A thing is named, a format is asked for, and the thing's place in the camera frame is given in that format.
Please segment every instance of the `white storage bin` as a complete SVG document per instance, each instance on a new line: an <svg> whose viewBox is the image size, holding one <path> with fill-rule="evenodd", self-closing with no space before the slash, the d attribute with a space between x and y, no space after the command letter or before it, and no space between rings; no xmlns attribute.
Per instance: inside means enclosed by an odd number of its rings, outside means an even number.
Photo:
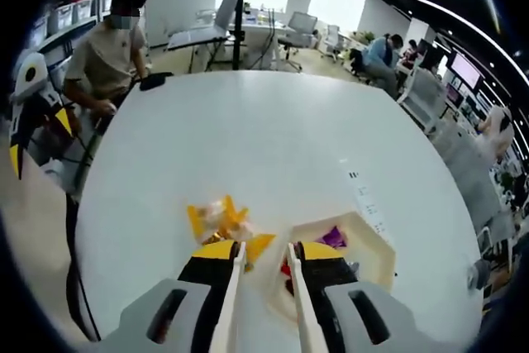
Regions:
<svg viewBox="0 0 529 353"><path fill-rule="evenodd" d="M73 24L92 16L92 1L93 0L79 0L74 3L74 14L72 16Z"/></svg>
<svg viewBox="0 0 529 353"><path fill-rule="evenodd" d="M33 24L33 28L31 29L31 32L27 38L26 47L28 49L33 49L34 47L37 47L40 43L45 40L46 35L48 34L47 21L47 15L35 21L35 23Z"/></svg>
<svg viewBox="0 0 529 353"><path fill-rule="evenodd" d="M112 0L102 0L102 12L109 12L110 11L110 5L112 4ZM96 2L95 0L92 2L92 15L97 15L96 13Z"/></svg>
<svg viewBox="0 0 529 353"><path fill-rule="evenodd" d="M72 17L73 5L67 4L57 7L50 13L50 18L48 18L48 33L54 35L65 27L72 25Z"/></svg>

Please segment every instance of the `person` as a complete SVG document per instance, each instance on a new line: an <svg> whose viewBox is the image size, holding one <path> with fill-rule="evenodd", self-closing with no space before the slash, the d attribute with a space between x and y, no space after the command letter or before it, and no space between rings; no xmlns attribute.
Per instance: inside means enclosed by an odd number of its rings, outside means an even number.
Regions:
<svg viewBox="0 0 529 353"><path fill-rule="evenodd" d="M408 69L413 68L413 63L418 57L417 53L417 42L414 39L411 39L408 44L410 45L409 48L404 51L403 55L403 66L405 66Z"/></svg>
<svg viewBox="0 0 529 353"><path fill-rule="evenodd" d="M494 105L487 119L478 125L481 132L476 138L476 145L489 166L501 161L514 138L511 111L507 107Z"/></svg>
<svg viewBox="0 0 529 353"><path fill-rule="evenodd" d="M75 48L64 77L64 95L92 111L94 120L111 117L131 85L131 61L140 79L146 77L138 27L146 0L112 0L110 15L90 30ZM90 93L83 90L86 76Z"/></svg>
<svg viewBox="0 0 529 353"><path fill-rule="evenodd" d="M362 64L365 72L377 80L377 87L391 98L397 98L397 75L394 68L398 61L397 51L403 48L403 38L392 35L388 39L375 39L362 51Z"/></svg>

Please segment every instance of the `white box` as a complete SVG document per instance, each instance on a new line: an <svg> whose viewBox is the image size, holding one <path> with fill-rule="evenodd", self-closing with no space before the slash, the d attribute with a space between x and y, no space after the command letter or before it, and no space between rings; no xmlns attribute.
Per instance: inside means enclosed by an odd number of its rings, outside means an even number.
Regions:
<svg viewBox="0 0 529 353"><path fill-rule="evenodd" d="M73 9L72 4L67 4L59 6L52 11L48 18L48 34L54 35L65 27L72 25Z"/></svg>
<svg viewBox="0 0 529 353"><path fill-rule="evenodd" d="M72 23L86 20L92 16L92 1L93 0L79 0L74 3L74 14L72 16Z"/></svg>

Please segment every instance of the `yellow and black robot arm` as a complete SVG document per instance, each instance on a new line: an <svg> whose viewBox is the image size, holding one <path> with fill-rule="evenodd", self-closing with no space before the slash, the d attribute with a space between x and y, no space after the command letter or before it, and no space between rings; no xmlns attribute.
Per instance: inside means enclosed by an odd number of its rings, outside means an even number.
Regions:
<svg viewBox="0 0 529 353"><path fill-rule="evenodd" d="M47 122L54 132L68 139L72 131L60 94L48 81L44 56L30 53L17 68L15 91L11 97L9 151L15 173L21 179L22 153L27 149L36 128Z"/></svg>

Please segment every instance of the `computer monitor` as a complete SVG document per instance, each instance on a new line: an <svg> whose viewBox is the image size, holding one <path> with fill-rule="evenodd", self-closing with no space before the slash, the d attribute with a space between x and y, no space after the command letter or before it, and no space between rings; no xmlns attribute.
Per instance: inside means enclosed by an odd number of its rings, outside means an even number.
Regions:
<svg viewBox="0 0 529 353"><path fill-rule="evenodd" d="M463 102L463 96L457 89L452 86L451 84L448 84L446 86L447 93L446 97L451 100L451 102L456 105L457 107L460 107L461 103Z"/></svg>
<svg viewBox="0 0 529 353"><path fill-rule="evenodd" d="M481 75L463 55L455 53L449 69L462 78L472 90L475 89Z"/></svg>

